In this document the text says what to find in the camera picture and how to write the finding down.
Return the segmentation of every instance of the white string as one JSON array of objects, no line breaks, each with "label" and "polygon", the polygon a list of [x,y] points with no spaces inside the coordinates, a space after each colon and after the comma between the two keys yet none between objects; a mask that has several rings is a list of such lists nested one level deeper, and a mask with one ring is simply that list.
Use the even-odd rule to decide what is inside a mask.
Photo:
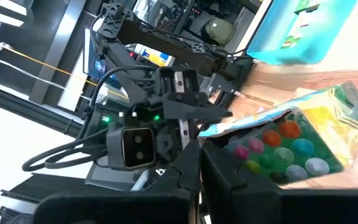
[{"label": "white string", "polygon": [[[14,66],[14,65],[12,65],[12,64],[10,64],[10,63],[8,63],[8,62],[5,62],[5,61],[3,61],[3,60],[0,60],[0,63],[3,63],[4,65],[7,65],[7,66],[9,66],[9,67],[11,67],[11,68],[13,68],[13,69],[16,69],[17,71],[23,73],[24,75],[28,75],[28,76],[30,76],[31,78],[35,78],[35,79],[37,79],[37,80],[43,81],[43,82],[45,82],[45,83],[48,83],[49,85],[53,85],[53,86],[55,86],[55,87],[57,87],[57,88],[61,88],[62,90],[66,90],[66,88],[63,87],[63,86],[61,86],[61,85],[58,85],[58,84],[56,84],[56,83],[54,83],[54,82],[50,82],[50,81],[43,80],[43,79],[41,79],[41,78],[39,78],[39,77],[37,77],[37,76],[35,76],[35,75],[33,75],[33,74],[31,74],[31,73],[29,73],[29,72],[23,70],[23,69],[20,69],[20,68]],[[86,97],[86,96],[80,95],[80,97],[82,97],[82,98],[84,98],[84,99],[86,99],[86,100],[89,100],[89,101],[91,100],[90,98],[88,98],[88,97]]]}]

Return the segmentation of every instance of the clear plastic packaging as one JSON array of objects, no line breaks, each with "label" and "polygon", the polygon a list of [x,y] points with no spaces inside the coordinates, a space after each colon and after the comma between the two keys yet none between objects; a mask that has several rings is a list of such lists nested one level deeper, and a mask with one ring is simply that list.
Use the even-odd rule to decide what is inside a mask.
[{"label": "clear plastic packaging", "polygon": [[342,172],[358,150],[358,90],[350,82],[336,85],[232,124],[216,124],[199,139],[228,135],[225,150],[277,184]]}]

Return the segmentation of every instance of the orange wire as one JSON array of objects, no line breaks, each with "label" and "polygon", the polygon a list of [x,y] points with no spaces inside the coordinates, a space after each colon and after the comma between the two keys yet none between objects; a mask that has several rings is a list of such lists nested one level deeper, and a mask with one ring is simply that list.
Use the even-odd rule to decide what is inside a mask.
[{"label": "orange wire", "polygon": [[[14,50],[14,49],[10,49],[9,47],[6,47],[6,46],[4,46],[4,45],[2,45],[2,44],[0,44],[0,47],[4,48],[4,49],[6,49],[6,50],[10,50],[11,52],[13,52],[13,53],[15,53],[15,54],[18,54],[18,55],[20,55],[20,56],[23,56],[23,57],[25,57],[25,58],[27,58],[27,59],[30,59],[30,60],[32,60],[32,61],[34,61],[34,62],[37,62],[37,63],[41,64],[41,65],[45,65],[46,67],[49,67],[49,68],[52,68],[52,69],[54,69],[54,70],[56,70],[56,71],[62,72],[62,73],[64,73],[64,74],[66,74],[66,75],[71,75],[71,76],[73,76],[73,77],[75,77],[75,78],[78,78],[78,79],[80,79],[80,80],[83,80],[83,81],[85,81],[86,83],[89,83],[89,84],[91,84],[91,85],[94,85],[94,86],[97,85],[96,83],[93,83],[93,82],[91,82],[91,81],[88,81],[86,78],[82,78],[82,77],[76,76],[76,75],[74,75],[74,74],[72,74],[72,73],[70,73],[70,72],[66,72],[66,71],[64,71],[64,70],[62,70],[62,69],[60,69],[60,68],[51,66],[51,65],[49,65],[49,64],[47,64],[47,63],[45,63],[45,62],[41,62],[40,60],[37,60],[37,59],[32,58],[32,57],[30,57],[30,56],[27,56],[27,55],[25,55],[25,54],[23,54],[23,53],[20,53],[20,52]],[[118,94],[118,93],[113,92],[113,91],[111,91],[111,90],[108,90],[108,92],[110,92],[110,93],[112,93],[112,94],[114,94],[114,95],[120,96],[120,97],[122,97],[122,98],[128,100],[128,97],[126,97],[126,96],[124,96],[124,95]]]}]

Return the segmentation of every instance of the blue container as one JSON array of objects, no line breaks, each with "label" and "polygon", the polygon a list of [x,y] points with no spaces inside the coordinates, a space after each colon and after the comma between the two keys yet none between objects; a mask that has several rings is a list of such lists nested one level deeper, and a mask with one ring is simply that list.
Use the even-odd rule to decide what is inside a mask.
[{"label": "blue container", "polygon": [[273,1],[247,54],[270,65],[318,63],[327,54],[356,2],[357,0],[326,0],[321,3],[313,12],[319,15],[320,20],[304,29],[303,37],[296,46],[281,49],[298,17],[294,13],[298,1]]}]

